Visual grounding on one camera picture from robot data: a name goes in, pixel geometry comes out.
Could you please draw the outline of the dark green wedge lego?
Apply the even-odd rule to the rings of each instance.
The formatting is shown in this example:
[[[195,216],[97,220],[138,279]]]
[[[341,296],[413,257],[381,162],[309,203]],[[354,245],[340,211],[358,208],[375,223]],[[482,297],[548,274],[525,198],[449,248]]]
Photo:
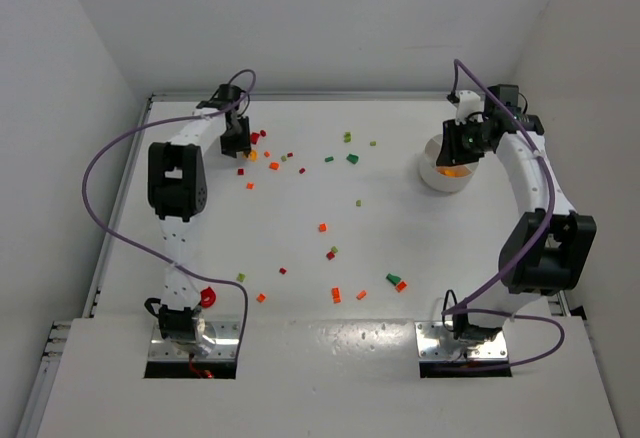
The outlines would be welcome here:
[[[388,274],[386,279],[393,285],[397,286],[401,282],[401,278],[399,276]]]

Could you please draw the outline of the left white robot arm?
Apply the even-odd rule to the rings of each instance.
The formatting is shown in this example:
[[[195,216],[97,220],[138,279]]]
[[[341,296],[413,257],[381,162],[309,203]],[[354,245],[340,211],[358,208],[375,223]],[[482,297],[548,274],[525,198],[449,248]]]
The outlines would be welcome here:
[[[213,292],[201,288],[184,270],[192,266],[200,215],[208,201],[204,155],[215,141],[221,154],[236,158],[251,152],[246,91],[222,84],[200,102],[193,118],[178,133],[148,148],[147,198],[160,225],[169,258],[164,290],[154,310],[163,340],[189,355],[204,353],[206,322],[202,311]],[[224,112],[225,128],[215,136],[213,113]]]

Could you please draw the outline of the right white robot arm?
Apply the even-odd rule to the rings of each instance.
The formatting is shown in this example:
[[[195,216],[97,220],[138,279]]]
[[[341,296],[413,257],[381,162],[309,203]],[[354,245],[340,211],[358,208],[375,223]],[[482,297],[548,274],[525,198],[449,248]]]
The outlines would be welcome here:
[[[454,338],[485,341],[529,303],[576,287],[597,226],[562,191],[546,154],[542,122],[528,113],[517,86],[492,86],[486,97],[453,90],[447,99],[456,116],[443,124],[437,165],[476,164],[493,153],[520,215],[500,250],[497,274],[443,311]]]

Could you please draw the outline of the red lego cluster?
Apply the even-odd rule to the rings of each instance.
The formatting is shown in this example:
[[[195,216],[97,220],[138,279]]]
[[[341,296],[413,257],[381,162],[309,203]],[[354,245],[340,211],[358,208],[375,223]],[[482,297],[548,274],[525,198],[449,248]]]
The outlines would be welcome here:
[[[259,132],[252,132],[252,133],[250,134],[250,142],[251,142],[253,145],[257,145],[257,144],[258,144],[258,142],[259,142],[259,140],[260,140],[261,138],[266,137],[266,136],[267,136],[267,133],[266,133],[266,131],[265,131],[265,130],[260,130]]]

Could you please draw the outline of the white divided bowl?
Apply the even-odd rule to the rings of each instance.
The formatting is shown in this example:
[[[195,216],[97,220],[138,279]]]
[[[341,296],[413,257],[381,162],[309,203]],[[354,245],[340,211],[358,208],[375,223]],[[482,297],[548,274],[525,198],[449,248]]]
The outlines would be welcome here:
[[[478,164],[442,167],[436,165],[443,143],[441,134],[433,136],[426,143],[418,158],[418,172],[422,181],[438,192],[457,193],[462,191],[472,180]]]

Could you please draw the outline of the red arch lego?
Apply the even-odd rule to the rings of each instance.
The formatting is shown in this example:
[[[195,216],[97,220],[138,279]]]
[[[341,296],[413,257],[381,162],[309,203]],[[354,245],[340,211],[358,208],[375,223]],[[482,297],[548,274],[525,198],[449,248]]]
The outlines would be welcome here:
[[[212,307],[217,299],[215,291],[207,287],[200,292],[200,306],[204,309]]]

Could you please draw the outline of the orange double lego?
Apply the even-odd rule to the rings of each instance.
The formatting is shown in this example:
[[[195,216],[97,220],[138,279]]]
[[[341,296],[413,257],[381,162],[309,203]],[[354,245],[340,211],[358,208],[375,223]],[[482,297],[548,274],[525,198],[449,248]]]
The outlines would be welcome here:
[[[339,304],[342,302],[341,290],[339,287],[334,287],[331,289],[331,297],[334,304]]]

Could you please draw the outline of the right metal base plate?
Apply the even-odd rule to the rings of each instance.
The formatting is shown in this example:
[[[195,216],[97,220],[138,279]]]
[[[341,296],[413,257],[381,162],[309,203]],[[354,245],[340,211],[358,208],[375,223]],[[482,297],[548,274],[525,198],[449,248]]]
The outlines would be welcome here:
[[[414,323],[418,357],[426,364],[503,363],[509,360],[505,335],[491,338],[454,338],[441,321]]]

